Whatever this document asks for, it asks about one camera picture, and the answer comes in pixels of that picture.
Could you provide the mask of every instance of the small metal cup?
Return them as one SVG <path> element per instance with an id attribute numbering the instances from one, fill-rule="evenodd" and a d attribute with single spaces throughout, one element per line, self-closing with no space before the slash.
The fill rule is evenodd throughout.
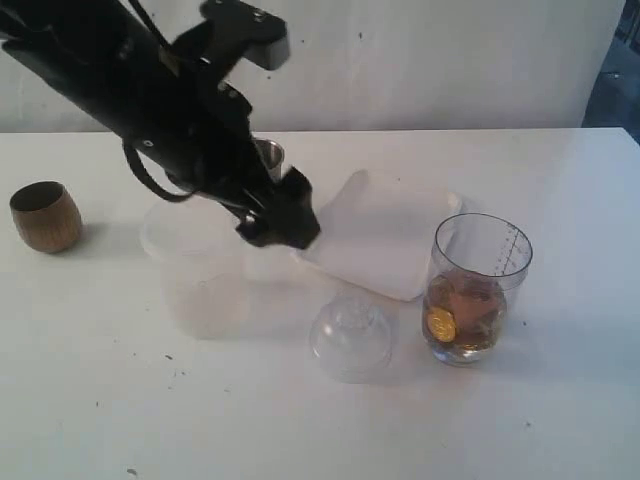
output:
<path id="1" fill-rule="evenodd" d="M 60 252 L 80 238 L 80 212 L 58 182 L 27 185 L 11 197 L 9 206 L 20 237 L 34 250 Z"/>
<path id="2" fill-rule="evenodd" d="M 273 140 L 255 138 L 254 143 L 262 157 L 262 163 L 267 167 L 271 180 L 279 182 L 282 178 L 282 162 L 284 162 L 284 148 Z"/>

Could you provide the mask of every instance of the wooden cup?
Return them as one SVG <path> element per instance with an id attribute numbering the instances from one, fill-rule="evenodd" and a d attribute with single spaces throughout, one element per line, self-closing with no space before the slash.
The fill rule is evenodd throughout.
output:
<path id="1" fill-rule="evenodd" d="M 27 185 L 11 197 L 9 206 L 20 237 L 34 250 L 60 252 L 80 238 L 80 212 L 58 182 Z"/>

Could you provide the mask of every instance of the table surface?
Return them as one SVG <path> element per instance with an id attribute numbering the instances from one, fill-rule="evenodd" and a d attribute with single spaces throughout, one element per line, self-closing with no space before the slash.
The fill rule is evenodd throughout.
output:
<path id="1" fill-rule="evenodd" d="M 307 346 L 332 281 L 277 249 L 248 249 L 248 263 L 295 281 L 254 292 L 242 335 L 194 340 L 139 245 L 157 200 L 117 138 L 0 135 L 2 478 L 637 474 L 640 149 L 623 130 L 268 136 L 311 179 L 317 206 L 366 167 L 446 186 L 520 226 L 534 261 L 494 354 L 440 364 L 419 303 L 388 302 L 397 338 L 385 375 L 334 382 Z M 12 226 L 9 196 L 41 179 L 64 183 L 85 221 L 63 255 L 29 250 Z"/>

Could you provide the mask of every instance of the gold coin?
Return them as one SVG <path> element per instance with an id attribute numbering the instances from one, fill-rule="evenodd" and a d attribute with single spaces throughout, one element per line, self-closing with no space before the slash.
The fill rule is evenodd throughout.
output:
<path id="1" fill-rule="evenodd" d="M 438 307 L 429 309 L 427 315 L 429 331 L 440 342 L 453 342 L 456 338 L 456 322 L 450 312 Z"/>

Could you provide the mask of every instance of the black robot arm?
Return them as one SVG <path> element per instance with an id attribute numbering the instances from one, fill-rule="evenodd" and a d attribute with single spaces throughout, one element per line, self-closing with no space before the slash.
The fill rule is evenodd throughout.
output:
<path id="1" fill-rule="evenodd" d="M 210 0 L 204 21 L 169 44 L 138 0 L 130 3 L 143 23 L 118 0 L 0 0 L 3 49 L 120 136 L 134 174 L 158 195 L 210 197 L 253 245 L 306 248 L 320 231 L 311 185 L 294 168 L 270 177 L 251 104 L 224 80 L 243 57 L 280 67 L 286 24 L 237 0 Z M 187 194 L 164 192 L 138 150 Z"/>

